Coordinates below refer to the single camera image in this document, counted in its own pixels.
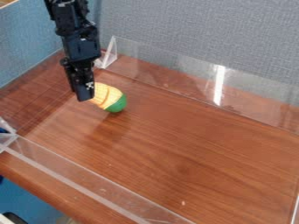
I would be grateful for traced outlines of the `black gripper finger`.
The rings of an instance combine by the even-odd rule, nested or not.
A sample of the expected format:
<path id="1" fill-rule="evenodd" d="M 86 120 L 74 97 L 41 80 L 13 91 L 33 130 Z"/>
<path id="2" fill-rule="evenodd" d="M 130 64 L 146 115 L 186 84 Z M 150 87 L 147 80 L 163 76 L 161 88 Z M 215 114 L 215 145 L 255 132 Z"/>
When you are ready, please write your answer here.
<path id="1" fill-rule="evenodd" d="M 67 74 L 71 91 L 75 92 L 74 83 L 73 83 L 74 70 L 73 70 L 71 66 L 65 67 L 65 72 Z"/>
<path id="2" fill-rule="evenodd" d="M 74 88 L 81 102 L 95 97 L 95 77 L 91 68 L 79 69 L 74 77 Z"/>

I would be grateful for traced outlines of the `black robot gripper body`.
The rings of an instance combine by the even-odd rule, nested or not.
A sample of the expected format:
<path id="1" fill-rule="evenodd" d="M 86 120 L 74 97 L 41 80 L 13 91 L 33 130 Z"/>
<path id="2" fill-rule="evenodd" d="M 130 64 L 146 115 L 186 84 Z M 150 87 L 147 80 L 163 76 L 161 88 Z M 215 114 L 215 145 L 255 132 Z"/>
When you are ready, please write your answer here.
<path id="1" fill-rule="evenodd" d="M 61 64 L 81 74 L 90 73 L 94 61 L 102 56 L 99 29 L 89 19 L 90 2 L 89 0 L 43 1 L 55 23 L 55 33 L 62 40 L 65 59 Z"/>

